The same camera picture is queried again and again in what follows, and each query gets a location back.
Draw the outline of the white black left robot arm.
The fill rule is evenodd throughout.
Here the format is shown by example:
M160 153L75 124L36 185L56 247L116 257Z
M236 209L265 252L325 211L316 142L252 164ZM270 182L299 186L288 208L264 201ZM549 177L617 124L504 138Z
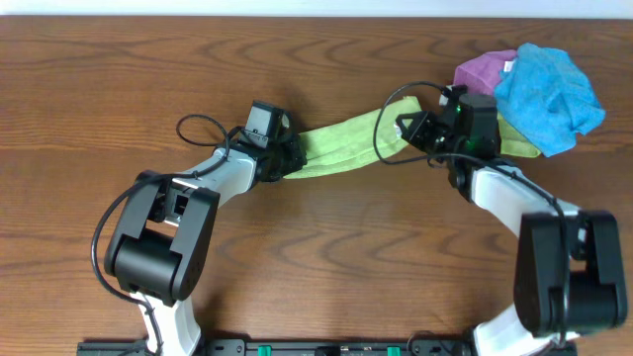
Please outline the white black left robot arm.
M292 117L252 105L247 122L222 130L212 155L178 173L143 171L100 218L121 215L93 271L112 295L139 306L148 331L142 353L192 355L202 331L191 295L202 275L218 209L256 184L277 182L306 164Z

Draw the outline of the light green cloth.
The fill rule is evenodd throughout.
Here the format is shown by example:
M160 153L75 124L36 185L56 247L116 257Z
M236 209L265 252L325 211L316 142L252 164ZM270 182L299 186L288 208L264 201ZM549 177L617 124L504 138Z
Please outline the light green cloth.
M377 131L379 153L389 158L402 151L407 143L400 138L395 119L401 114L420 110L412 96L390 104L384 111ZM359 169L379 160L374 150L374 128L380 110L348 119L342 123L300 134L307 164L286 179L307 179Z

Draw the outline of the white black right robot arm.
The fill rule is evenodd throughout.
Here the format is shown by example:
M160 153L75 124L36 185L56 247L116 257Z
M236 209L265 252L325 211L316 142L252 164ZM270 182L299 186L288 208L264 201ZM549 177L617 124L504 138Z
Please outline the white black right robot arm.
M454 355L548 355L621 326L628 315L616 218L564 202L500 154L494 97L443 88L439 114L400 114L400 137L444 164L449 182L518 239L513 303L475 326Z

